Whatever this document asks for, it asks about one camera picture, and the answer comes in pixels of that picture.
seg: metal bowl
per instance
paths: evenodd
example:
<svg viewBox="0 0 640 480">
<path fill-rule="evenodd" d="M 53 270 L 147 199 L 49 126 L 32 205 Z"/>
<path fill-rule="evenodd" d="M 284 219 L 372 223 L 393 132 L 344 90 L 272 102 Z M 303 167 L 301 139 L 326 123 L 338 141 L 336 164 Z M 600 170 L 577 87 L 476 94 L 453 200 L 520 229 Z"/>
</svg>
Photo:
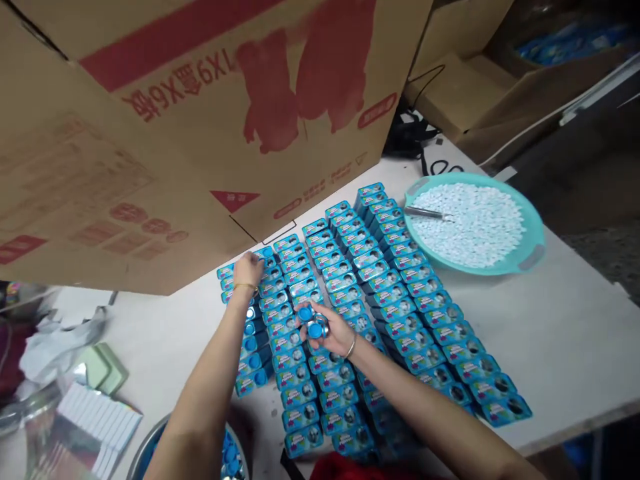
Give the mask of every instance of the metal bowl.
<svg viewBox="0 0 640 480">
<path fill-rule="evenodd" d="M 167 415 L 158 423 L 156 423 L 151 431 L 147 434 L 145 439 L 142 441 L 142 444 L 140 444 L 140 448 L 138 448 L 138 451 L 135 453 L 133 462 L 131 462 L 129 472 L 127 474 L 127 480 L 142 480 L 142 478 L 145 476 L 147 466 L 153 454 L 152 448 L 157 444 L 160 436 L 162 436 L 162 432 L 164 431 L 170 416 L 171 414 Z M 225 426 L 231 438 L 238 447 L 238 451 L 240 452 L 240 460 L 242 461 L 242 478 L 244 478 L 245 480 L 251 480 L 251 464 L 247 463 L 243 444 L 240 442 L 238 435 L 236 435 L 235 430 L 230 426 L 228 422 L 225 424 Z"/>
</svg>

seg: red triangle symbol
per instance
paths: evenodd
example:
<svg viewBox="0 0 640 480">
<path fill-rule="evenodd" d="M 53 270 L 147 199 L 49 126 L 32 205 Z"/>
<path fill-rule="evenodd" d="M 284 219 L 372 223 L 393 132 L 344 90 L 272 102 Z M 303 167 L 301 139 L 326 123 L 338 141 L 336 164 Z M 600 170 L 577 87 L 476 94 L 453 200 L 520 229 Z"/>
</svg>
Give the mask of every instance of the red triangle symbol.
<svg viewBox="0 0 640 480">
<path fill-rule="evenodd" d="M 229 213 L 235 212 L 260 196 L 259 193 L 224 192 L 219 190 L 210 190 L 210 192 L 218 202 L 229 210 Z"/>
</svg>

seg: box flap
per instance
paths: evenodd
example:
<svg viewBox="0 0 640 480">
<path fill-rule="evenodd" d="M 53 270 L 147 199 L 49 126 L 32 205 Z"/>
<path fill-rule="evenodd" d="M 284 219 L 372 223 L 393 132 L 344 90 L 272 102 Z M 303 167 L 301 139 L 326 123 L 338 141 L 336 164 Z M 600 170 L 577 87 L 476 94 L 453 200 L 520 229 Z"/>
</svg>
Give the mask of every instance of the box flap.
<svg viewBox="0 0 640 480">
<path fill-rule="evenodd" d="M 472 128 L 507 92 L 454 53 L 435 62 L 438 65 L 444 66 L 439 74 L 434 71 L 410 83 L 410 101 L 419 95 L 419 106 L 422 97 L 428 98 L 462 132 Z"/>
<path fill-rule="evenodd" d="M 509 11 L 513 0 L 458 0 L 431 12 L 409 80 L 424 74 L 448 52 L 467 58 L 480 53 Z"/>
</svg>

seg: blue cap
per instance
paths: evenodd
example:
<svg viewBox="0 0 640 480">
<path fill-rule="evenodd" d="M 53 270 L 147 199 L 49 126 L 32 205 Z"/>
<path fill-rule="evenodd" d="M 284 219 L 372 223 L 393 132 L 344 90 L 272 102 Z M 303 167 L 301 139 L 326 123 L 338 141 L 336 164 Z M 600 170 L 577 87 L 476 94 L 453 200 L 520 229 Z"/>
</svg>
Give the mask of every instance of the blue cap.
<svg viewBox="0 0 640 480">
<path fill-rule="evenodd" d="M 263 370 L 259 370 L 253 376 L 253 381 L 258 387 L 262 387 L 268 382 L 267 374 Z"/>
<path fill-rule="evenodd" d="M 309 321 L 313 318 L 313 309 L 310 306 L 302 307 L 298 310 L 298 317 L 302 321 Z"/>
<path fill-rule="evenodd" d="M 324 327 L 319 323 L 312 323 L 309 325 L 307 333 L 309 334 L 309 338 L 318 339 L 324 337 L 324 330 Z"/>
<path fill-rule="evenodd" d="M 247 362 L 251 368 L 260 368 L 262 366 L 260 365 L 260 356 L 257 353 L 250 356 Z"/>
<path fill-rule="evenodd" d="M 245 350 L 254 351 L 256 348 L 258 348 L 258 344 L 256 343 L 255 338 L 249 337 L 245 340 Z"/>
</svg>

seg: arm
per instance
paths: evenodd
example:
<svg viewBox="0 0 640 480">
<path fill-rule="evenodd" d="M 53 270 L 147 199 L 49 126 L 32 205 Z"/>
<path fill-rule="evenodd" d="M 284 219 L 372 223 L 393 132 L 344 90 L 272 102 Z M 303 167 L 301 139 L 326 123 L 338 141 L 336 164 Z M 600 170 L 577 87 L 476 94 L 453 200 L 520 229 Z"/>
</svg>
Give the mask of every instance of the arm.
<svg viewBox="0 0 640 480">
<path fill-rule="evenodd" d="M 329 320 L 323 345 L 349 359 L 380 390 L 416 434 L 460 479 L 544 477 L 504 440 L 446 396 L 414 378 L 357 335 L 336 312 L 312 304 Z M 304 327 L 302 338 L 306 337 Z"/>
<path fill-rule="evenodd" d="M 217 478 L 225 422 L 238 362 L 247 308 L 262 277 L 264 261 L 250 252 L 235 264 L 236 289 L 220 325 L 185 384 L 158 443 L 145 480 Z"/>
</svg>

